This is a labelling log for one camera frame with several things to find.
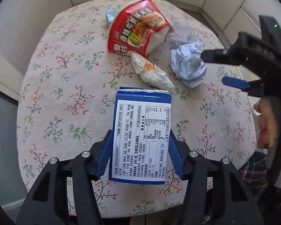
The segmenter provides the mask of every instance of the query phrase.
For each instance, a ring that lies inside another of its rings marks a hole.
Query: round table
[[[19,165],[29,191],[48,160],[74,158],[101,141],[112,128],[115,93],[120,86],[144,87],[130,58],[106,51],[105,12],[133,0],[93,0],[58,14],[39,42],[20,95],[17,138]],[[171,23],[195,29],[205,49],[222,48],[216,35],[179,8],[153,0]],[[255,129],[247,96],[221,83],[237,77],[232,66],[208,64],[205,80],[189,88],[175,77],[170,51],[155,49],[149,59],[174,83],[171,128],[178,140],[206,158],[228,157],[240,168],[255,151]],[[75,214],[68,178],[69,211]],[[93,182],[97,204],[106,218],[156,212],[183,202],[187,181],[180,181],[167,158],[164,185],[108,181],[108,166]],[[208,180],[207,189],[212,188]]]

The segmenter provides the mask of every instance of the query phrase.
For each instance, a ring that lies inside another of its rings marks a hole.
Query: table
[[[89,150],[112,128],[115,93],[120,86],[149,87],[135,74],[130,58],[106,52],[105,12],[133,0],[93,0],[58,14],[39,42],[20,95],[17,119],[19,165],[27,190],[52,157],[74,158]],[[170,22],[195,29],[205,49],[222,48],[215,34],[164,0],[153,0]],[[228,157],[240,168],[253,154],[255,129],[247,96],[221,83],[237,77],[232,66],[208,64],[205,80],[189,88],[175,77],[170,51],[156,49],[149,59],[175,85],[171,128],[180,141],[206,158]],[[164,185],[108,181],[108,167],[93,182],[97,204],[106,218],[134,216],[183,202],[187,181],[180,181],[167,159]],[[69,211],[75,214],[72,180],[68,178]],[[207,189],[212,188],[208,180]]]

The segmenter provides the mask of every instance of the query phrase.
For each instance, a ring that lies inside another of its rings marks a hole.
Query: red plastic wrapper
[[[107,50],[128,56],[129,51],[134,51],[147,58],[171,28],[152,0],[136,0],[114,18]]]

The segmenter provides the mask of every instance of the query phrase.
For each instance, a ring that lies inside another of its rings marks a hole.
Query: silver screw
[[[198,153],[195,152],[195,151],[191,151],[191,152],[189,153],[189,155],[190,155],[191,157],[197,157],[197,156],[198,156]]]
[[[223,163],[224,164],[229,164],[230,163],[230,160],[228,158],[223,158]]]
[[[90,152],[89,151],[85,151],[81,155],[82,155],[82,157],[89,157],[90,156]]]
[[[51,164],[55,164],[57,162],[57,158],[56,157],[53,157],[50,159],[49,161]]]

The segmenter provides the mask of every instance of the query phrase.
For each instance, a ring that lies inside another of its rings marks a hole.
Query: nutrition facts table
[[[112,177],[164,181],[170,133],[169,103],[118,100]]]

